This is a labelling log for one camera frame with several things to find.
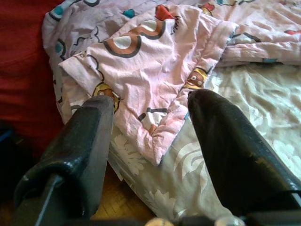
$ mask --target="mattress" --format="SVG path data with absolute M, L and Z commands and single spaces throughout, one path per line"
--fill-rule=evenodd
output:
M 206 88 L 237 105 L 301 180 L 299 66 L 249 64 L 215 68 Z M 189 116 L 158 167 L 146 161 L 116 127 L 109 163 L 159 217 L 177 220 L 182 215 L 217 218 L 230 214 L 214 191 Z

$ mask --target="wooden floor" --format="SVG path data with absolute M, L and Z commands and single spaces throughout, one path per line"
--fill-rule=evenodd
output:
M 14 213 L 12 201 L 0 204 L 0 226 L 9 226 Z M 155 215 L 135 195 L 130 187 L 121 182 L 108 166 L 103 185 L 101 205 L 92 219 L 135 218 L 149 220 Z

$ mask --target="bed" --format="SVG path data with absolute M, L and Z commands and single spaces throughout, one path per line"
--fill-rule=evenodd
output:
M 301 149 L 298 145 L 301 136 L 300 6 L 292 1 L 266 1 L 267 4 L 275 4 L 274 10 L 269 12 L 275 17 L 273 21 L 282 17 L 285 21 L 290 20 L 287 30 L 280 33 L 276 25 L 272 27 L 264 23 L 267 17 L 257 13 L 264 11 L 258 8 L 260 3 L 254 5 L 252 2 L 188 0 L 181 4 L 192 5 L 209 16 L 242 24 L 243 29 L 234 30 L 236 32 L 227 40 L 226 50 L 219 63 L 216 62 L 216 67 L 207 70 L 210 76 L 204 88 L 237 105 L 289 170 L 301 180 Z M 66 0 L 46 14 L 43 23 L 44 48 L 50 56 L 57 105 L 64 122 L 91 94 L 80 85 L 81 81 L 71 77 L 68 70 L 64 72 L 58 64 L 82 54 L 93 43 L 103 44 L 112 35 L 118 37 L 124 24 L 131 23 L 150 8 L 159 4 L 165 4 L 168 8 L 178 3 L 175 0 L 123 3 L 113 0 Z M 237 11 L 248 4 L 252 7 L 245 10 L 249 10 L 250 15 L 260 16 L 258 21 L 242 20 L 241 14 L 230 14 L 228 8 L 216 12 L 221 6 Z M 250 28 L 251 31 L 257 32 L 258 28 L 262 28 L 266 33 L 260 31 L 261 37 L 258 38 L 239 32 L 249 29 L 249 24 L 255 26 Z M 276 46 L 266 48 L 269 57 L 261 53 L 262 57 L 256 56 L 250 60 L 254 52 L 244 55 L 243 51 L 233 50 L 234 46 L 242 48 L 241 44 L 264 45 L 267 40 L 272 40 L 271 45 Z M 184 215 L 205 214 L 217 218 L 230 214 L 216 196 L 188 115 L 185 115 L 181 130 L 176 133 L 158 166 L 145 159 L 118 125 L 114 126 L 109 163 L 118 177 L 124 179 L 159 217 L 175 220 Z

